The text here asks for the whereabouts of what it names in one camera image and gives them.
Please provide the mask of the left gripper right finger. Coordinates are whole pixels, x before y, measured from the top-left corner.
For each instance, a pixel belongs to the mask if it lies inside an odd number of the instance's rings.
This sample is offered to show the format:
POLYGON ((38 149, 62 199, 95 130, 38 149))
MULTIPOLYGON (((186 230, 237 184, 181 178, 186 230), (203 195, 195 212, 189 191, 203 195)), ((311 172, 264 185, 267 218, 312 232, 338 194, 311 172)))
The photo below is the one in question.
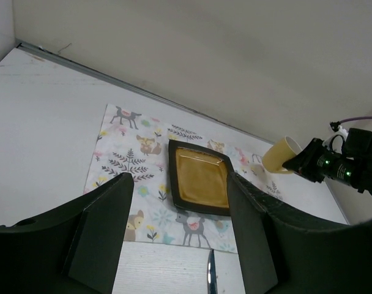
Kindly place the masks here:
POLYGON ((321 219, 237 173, 227 194, 247 293, 372 293, 372 219, 321 219))

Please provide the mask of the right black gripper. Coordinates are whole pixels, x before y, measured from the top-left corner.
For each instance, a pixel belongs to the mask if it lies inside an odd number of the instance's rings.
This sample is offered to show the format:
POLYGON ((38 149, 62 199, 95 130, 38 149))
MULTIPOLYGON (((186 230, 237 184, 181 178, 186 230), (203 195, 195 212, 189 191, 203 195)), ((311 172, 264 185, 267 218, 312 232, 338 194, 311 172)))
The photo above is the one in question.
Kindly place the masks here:
POLYGON ((314 138, 282 167, 313 183, 329 178, 372 195, 372 131, 349 129, 340 153, 314 138))

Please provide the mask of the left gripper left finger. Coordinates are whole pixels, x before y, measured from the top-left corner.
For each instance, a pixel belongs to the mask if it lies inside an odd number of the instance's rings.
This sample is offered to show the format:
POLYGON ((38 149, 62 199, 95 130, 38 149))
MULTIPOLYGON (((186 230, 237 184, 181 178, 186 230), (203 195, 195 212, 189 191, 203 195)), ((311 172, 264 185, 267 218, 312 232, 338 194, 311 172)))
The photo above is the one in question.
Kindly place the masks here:
POLYGON ((45 213, 0 225, 0 293, 111 293, 134 182, 121 173, 45 213))

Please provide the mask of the yellow mug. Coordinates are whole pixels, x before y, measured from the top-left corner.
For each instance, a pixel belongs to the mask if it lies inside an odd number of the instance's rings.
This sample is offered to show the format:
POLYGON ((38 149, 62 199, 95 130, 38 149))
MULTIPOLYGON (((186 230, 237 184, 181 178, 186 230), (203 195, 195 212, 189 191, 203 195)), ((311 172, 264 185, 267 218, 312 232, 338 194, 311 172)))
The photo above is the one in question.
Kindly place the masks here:
POLYGON ((262 165, 269 173, 291 174, 283 164, 302 152, 302 147, 291 137, 276 142, 262 157, 262 165))

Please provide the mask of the knife with teal handle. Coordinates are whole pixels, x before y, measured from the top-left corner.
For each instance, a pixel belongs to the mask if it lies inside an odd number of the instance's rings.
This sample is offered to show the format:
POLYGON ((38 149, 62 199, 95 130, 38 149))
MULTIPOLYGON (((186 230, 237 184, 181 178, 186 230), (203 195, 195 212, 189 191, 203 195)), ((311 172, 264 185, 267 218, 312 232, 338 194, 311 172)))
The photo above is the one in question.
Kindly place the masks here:
POLYGON ((218 293, 215 254, 213 249, 210 250, 207 261, 207 293, 208 294, 218 293))

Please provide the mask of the square yellow black plate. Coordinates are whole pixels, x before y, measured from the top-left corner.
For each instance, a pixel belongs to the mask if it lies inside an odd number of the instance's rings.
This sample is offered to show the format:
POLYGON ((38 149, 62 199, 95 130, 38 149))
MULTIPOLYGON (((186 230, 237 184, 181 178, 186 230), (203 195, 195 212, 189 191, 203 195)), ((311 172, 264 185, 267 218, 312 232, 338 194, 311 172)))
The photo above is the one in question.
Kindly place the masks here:
POLYGON ((191 143, 168 142, 169 176, 176 208, 229 216, 227 177, 234 171, 222 153, 191 143))

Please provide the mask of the floral animal print cloth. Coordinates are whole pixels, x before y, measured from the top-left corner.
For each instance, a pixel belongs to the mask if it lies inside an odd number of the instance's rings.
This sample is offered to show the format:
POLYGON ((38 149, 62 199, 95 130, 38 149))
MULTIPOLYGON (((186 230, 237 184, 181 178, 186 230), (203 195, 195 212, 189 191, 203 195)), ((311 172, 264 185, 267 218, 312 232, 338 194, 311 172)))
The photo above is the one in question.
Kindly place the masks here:
POLYGON ((97 137, 85 191, 90 192, 121 173, 129 173, 135 188, 125 229, 126 241, 235 253, 230 218, 174 206, 168 165, 170 140, 194 143, 228 156, 236 172, 262 191, 282 199, 277 180, 265 172, 259 155, 110 104, 97 137))

